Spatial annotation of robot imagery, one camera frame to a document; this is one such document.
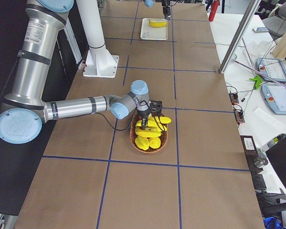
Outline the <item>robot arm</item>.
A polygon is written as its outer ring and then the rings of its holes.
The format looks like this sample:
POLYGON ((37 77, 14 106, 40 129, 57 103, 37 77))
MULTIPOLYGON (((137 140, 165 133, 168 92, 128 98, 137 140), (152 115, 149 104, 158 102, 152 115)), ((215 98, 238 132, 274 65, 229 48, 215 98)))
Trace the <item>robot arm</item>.
POLYGON ((151 8, 156 2, 161 2, 164 18, 166 20, 171 19, 171 4, 170 0, 144 0, 145 6, 151 8))
POLYGON ((143 119, 150 114, 147 83, 136 80, 122 96, 108 94, 82 99, 44 102, 42 94, 60 30, 67 22, 70 9, 78 7, 88 41, 90 77, 113 78, 118 56, 107 50, 97 1, 95 0, 30 0, 26 5, 29 22, 22 49, 17 55, 17 70, 12 91, 4 96, 0 110, 0 138, 12 144, 35 139, 49 120, 111 111, 125 118, 136 110, 143 119))

